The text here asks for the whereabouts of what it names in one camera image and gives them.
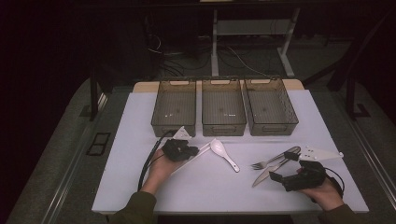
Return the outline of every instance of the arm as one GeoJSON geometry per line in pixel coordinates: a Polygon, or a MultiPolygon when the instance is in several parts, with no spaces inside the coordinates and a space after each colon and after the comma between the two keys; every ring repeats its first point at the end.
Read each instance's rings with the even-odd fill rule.
{"type": "Polygon", "coordinates": [[[111,217],[110,223],[148,224],[152,223],[153,210],[157,202],[154,195],[166,179],[181,165],[163,156],[157,150],[151,160],[148,178],[142,189],[134,193],[127,205],[111,217]]]}
{"type": "Polygon", "coordinates": [[[314,199],[323,209],[319,221],[323,224],[364,223],[347,204],[344,203],[332,182],[326,178],[323,184],[314,189],[301,189],[301,193],[314,199]]]}

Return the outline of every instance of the plastic spoon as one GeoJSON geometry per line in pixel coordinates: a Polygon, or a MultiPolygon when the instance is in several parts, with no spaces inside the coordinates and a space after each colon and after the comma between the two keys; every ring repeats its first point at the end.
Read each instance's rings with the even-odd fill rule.
{"type": "Polygon", "coordinates": [[[210,142],[210,148],[212,148],[212,151],[214,151],[216,154],[224,158],[228,163],[231,164],[233,169],[238,173],[239,172],[239,167],[236,165],[236,163],[231,160],[231,158],[228,156],[227,151],[224,148],[224,145],[218,140],[218,139],[213,139],[212,142],[210,142]]]}

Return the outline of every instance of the hand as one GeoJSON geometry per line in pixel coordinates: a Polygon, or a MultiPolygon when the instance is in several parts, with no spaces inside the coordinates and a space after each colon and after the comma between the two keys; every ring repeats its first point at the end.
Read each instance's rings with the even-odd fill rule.
{"type": "Polygon", "coordinates": [[[299,192],[314,199],[324,211],[330,211],[344,204],[337,189],[330,179],[326,178],[321,186],[313,189],[300,189],[299,192]]]}
{"type": "Polygon", "coordinates": [[[151,159],[148,178],[141,191],[155,194],[161,184],[182,164],[182,161],[170,161],[163,155],[163,150],[158,149],[151,159]]]}

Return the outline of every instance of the white table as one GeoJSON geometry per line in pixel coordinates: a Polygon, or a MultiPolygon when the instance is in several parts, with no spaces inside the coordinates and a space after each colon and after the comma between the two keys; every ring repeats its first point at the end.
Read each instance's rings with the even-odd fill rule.
{"type": "MultiPolygon", "coordinates": [[[[338,152],[309,91],[286,85],[300,123],[290,136],[251,136],[248,126],[242,137],[217,137],[241,171],[208,150],[174,173],[157,193],[157,214],[293,214],[319,211],[301,193],[286,192],[269,177],[253,188],[262,171],[250,164],[267,160],[293,147],[316,147],[338,152]]],[[[158,84],[138,83],[126,103],[92,211],[114,214],[136,192],[142,166],[158,140],[150,125],[158,84]]],[[[213,137],[202,136],[201,92],[197,92],[196,136],[189,146],[202,147],[213,137]]],[[[342,159],[323,161],[346,184],[345,202],[355,212],[368,212],[352,176],[342,159]]],[[[277,173],[295,175],[300,164],[290,161],[277,173]]]]}

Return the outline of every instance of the plastic bin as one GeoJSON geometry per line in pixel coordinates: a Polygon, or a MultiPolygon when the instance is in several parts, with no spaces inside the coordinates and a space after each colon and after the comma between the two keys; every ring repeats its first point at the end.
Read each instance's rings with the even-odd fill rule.
{"type": "Polygon", "coordinates": [[[211,77],[202,81],[204,136],[242,136],[247,119],[237,77],[211,77]]]}
{"type": "Polygon", "coordinates": [[[281,78],[246,77],[243,93],[251,135],[291,135],[299,120],[281,78]]]}
{"type": "Polygon", "coordinates": [[[169,78],[160,81],[157,100],[151,119],[155,136],[184,126],[195,136],[196,81],[188,78],[169,78]]]}

